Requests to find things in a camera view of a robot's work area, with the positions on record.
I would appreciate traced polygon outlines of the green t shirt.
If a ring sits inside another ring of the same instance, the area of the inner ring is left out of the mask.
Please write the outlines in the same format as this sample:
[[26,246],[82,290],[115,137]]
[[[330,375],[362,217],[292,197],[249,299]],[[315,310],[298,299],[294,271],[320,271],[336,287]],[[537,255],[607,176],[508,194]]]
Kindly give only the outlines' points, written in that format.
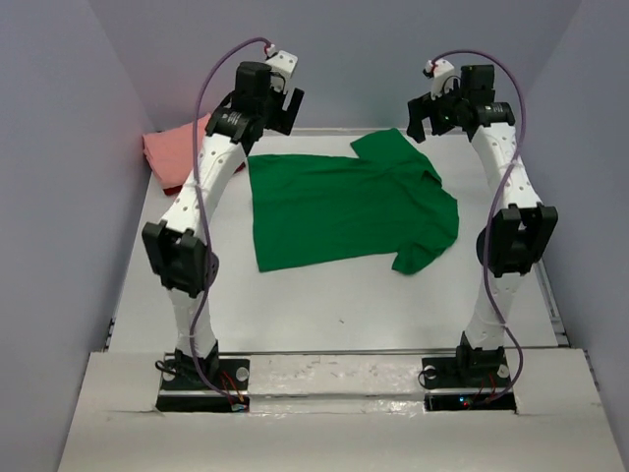
[[391,254],[413,275],[458,239],[457,200],[396,129],[351,142],[352,156],[251,157],[253,241],[261,272]]

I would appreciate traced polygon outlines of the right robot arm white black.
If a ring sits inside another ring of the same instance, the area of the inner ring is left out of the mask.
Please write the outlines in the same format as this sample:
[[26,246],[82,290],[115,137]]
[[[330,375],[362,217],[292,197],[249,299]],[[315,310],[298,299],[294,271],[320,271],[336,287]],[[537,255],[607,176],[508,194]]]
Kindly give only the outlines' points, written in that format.
[[493,66],[456,69],[445,59],[433,59],[424,74],[431,88],[408,103],[408,136],[423,142],[425,120],[435,136],[462,130],[481,161],[493,197],[476,243],[482,282],[470,322],[454,355],[424,360],[418,380],[426,389],[509,387],[514,378],[504,348],[513,336],[508,315],[517,290],[543,256],[558,212],[542,202],[529,179],[513,110],[495,99]]

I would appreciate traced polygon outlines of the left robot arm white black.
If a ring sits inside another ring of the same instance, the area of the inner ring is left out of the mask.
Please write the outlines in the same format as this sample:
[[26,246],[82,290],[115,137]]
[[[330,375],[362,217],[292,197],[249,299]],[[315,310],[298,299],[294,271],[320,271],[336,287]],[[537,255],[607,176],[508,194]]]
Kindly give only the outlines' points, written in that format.
[[297,64],[295,55],[281,50],[238,66],[233,90],[211,112],[204,132],[193,136],[193,169],[179,196],[158,221],[143,227],[149,265],[171,301],[178,334],[173,355],[156,366],[197,388],[212,385],[219,371],[207,306],[219,266],[209,222],[264,131],[291,134],[304,97],[290,87]]

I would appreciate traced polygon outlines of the pink folded t shirt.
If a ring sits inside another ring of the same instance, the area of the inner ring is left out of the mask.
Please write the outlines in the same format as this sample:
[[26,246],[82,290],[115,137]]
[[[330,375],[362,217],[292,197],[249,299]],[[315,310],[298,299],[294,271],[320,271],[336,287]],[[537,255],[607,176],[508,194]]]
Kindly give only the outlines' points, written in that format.
[[193,125],[143,135],[143,154],[162,191],[183,186],[193,171]]

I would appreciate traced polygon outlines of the dark red folded t shirt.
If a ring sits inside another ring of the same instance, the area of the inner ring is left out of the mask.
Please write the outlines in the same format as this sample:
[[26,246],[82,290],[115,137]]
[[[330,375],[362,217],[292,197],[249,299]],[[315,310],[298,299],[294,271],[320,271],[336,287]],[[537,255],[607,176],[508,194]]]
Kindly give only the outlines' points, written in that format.
[[[235,174],[238,174],[238,173],[242,172],[246,167],[247,167],[246,163],[240,164],[237,167],[237,169],[235,170]],[[175,186],[175,187],[164,188],[163,189],[163,193],[164,193],[165,196],[171,197],[171,196],[174,196],[174,195],[178,195],[181,192],[182,188],[183,188],[182,185]]]

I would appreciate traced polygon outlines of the white cardboard front cover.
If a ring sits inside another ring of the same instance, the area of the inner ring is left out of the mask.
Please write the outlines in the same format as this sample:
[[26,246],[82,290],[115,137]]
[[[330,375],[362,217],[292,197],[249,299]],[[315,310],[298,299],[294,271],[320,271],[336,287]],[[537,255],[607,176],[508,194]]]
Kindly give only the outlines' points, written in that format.
[[64,471],[619,471],[584,354],[534,350],[514,410],[428,412],[414,355],[256,355],[247,413],[162,413],[151,353],[90,356]]

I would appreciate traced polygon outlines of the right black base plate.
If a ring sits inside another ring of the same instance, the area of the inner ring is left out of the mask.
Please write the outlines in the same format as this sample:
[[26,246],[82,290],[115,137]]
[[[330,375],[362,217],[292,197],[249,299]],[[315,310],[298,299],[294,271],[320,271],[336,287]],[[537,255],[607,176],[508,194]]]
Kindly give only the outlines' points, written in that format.
[[418,383],[427,412],[517,410],[514,394],[501,395],[510,383],[506,359],[496,366],[462,370],[452,356],[422,359]]

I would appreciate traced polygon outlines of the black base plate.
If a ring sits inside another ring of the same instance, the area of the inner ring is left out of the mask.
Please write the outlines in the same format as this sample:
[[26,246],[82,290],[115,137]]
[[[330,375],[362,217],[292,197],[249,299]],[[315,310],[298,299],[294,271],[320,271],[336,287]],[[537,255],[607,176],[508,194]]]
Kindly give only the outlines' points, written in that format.
[[506,359],[496,366],[462,370],[452,356],[422,359],[418,383],[427,412],[517,410],[514,394],[501,395],[510,383]]
[[199,376],[193,362],[173,356],[154,363],[160,373],[156,409],[164,413],[240,413],[250,407],[251,360],[222,357],[218,371],[207,375],[213,388]]

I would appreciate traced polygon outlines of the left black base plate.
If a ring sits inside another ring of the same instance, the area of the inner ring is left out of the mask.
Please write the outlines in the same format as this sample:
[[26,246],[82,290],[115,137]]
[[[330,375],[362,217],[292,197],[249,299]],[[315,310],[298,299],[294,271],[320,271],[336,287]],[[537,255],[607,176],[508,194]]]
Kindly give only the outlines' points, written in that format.
[[173,356],[154,363],[160,373],[156,409],[164,413],[240,413],[250,407],[251,360],[222,357],[218,371],[207,375],[213,388],[199,376],[193,362]]

